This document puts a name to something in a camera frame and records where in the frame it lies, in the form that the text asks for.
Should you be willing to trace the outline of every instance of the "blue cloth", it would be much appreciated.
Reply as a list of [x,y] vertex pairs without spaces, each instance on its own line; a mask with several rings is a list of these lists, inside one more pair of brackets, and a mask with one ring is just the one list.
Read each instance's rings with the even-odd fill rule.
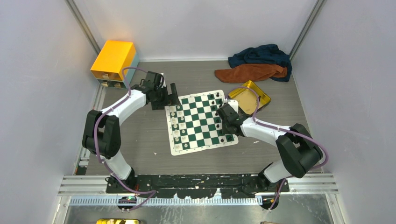
[[276,44],[262,45],[257,48],[248,48],[228,58],[231,68],[241,64],[277,64],[287,68],[287,75],[284,78],[271,79],[278,82],[288,82],[291,75],[291,62],[289,55],[285,54]]

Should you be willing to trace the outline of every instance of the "wood grain surface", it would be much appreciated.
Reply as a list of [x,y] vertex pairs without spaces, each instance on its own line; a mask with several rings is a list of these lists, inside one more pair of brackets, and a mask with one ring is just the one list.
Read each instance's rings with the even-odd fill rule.
[[[176,83],[179,96],[219,89],[227,94],[240,85],[222,83],[214,76],[215,70],[229,68],[227,61],[146,62],[139,63],[139,67],[163,72],[168,86]],[[144,77],[145,73],[137,71],[131,84],[139,83]],[[271,103],[257,118],[278,125],[300,123],[307,127],[293,77],[288,83],[269,79],[256,84],[271,97]],[[103,107],[110,106],[125,93],[108,88]],[[152,111],[147,105],[121,126],[121,151],[137,174],[257,173],[280,159],[276,147],[257,141],[239,137],[239,143],[234,146],[172,156],[165,111]],[[107,175],[108,171],[91,155],[86,174]]]

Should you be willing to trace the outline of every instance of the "orange-brown towel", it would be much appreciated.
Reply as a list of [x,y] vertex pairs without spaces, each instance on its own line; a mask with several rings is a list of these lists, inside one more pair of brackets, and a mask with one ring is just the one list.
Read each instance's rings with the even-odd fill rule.
[[214,75],[224,83],[262,81],[270,77],[283,78],[287,69],[276,64],[241,64],[233,69],[215,70]]

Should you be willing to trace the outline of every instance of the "green and white chessboard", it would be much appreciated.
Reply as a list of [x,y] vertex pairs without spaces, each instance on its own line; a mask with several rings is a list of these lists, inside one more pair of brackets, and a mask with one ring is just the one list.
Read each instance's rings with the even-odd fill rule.
[[179,97],[181,105],[165,107],[170,152],[182,155],[235,145],[234,134],[224,134],[216,110],[223,105],[222,90]]

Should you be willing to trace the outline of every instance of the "white wall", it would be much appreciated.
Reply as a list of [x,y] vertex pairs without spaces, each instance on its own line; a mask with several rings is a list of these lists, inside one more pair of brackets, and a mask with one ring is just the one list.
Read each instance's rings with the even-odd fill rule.
[[353,224],[395,223],[396,1],[332,0],[293,61]]
[[1,223],[49,223],[98,82],[64,1],[0,1]]
[[141,59],[227,58],[275,43],[289,53],[316,0],[77,0],[102,47],[133,41]]

